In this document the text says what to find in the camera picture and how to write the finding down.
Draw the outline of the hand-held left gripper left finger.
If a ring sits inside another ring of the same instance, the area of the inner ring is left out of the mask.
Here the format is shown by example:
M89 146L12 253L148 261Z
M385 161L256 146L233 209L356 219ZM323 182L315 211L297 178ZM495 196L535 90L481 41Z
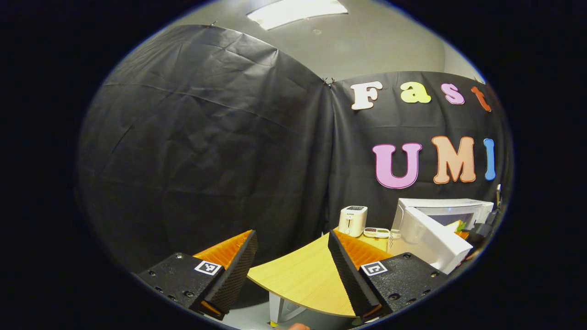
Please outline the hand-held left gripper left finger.
M136 273L161 296L219 321L232 309L258 248L255 230L248 230L195 255L172 253Z

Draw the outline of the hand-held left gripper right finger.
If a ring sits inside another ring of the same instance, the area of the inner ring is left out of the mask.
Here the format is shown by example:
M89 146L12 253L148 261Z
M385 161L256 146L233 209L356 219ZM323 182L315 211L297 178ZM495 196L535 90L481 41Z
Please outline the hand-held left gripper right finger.
M329 232L327 246L352 310L363 321L398 314L449 280L413 253L392 256L338 230Z

